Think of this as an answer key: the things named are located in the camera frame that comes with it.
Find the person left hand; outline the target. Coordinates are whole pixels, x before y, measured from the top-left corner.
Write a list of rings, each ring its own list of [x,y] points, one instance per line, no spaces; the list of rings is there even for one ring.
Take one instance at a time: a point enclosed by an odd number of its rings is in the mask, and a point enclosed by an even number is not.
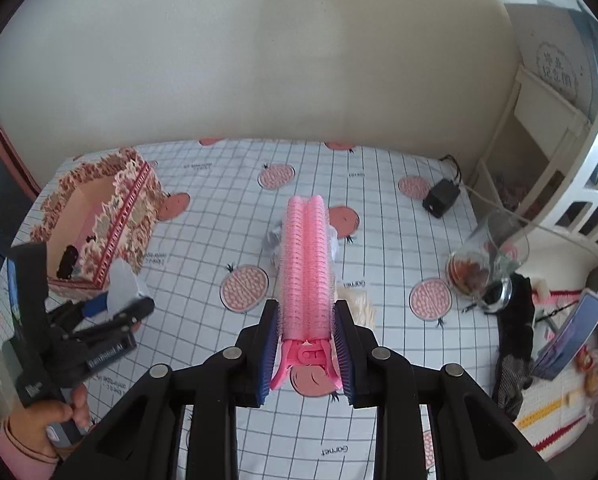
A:
[[[86,385],[76,387],[68,403],[56,400],[38,401],[28,408],[18,404],[9,414],[5,428],[22,450],[55,458],[57,453],[47,437],[46,428],[63,422],[74,422],[82,429],[90,428],[92,421]]]

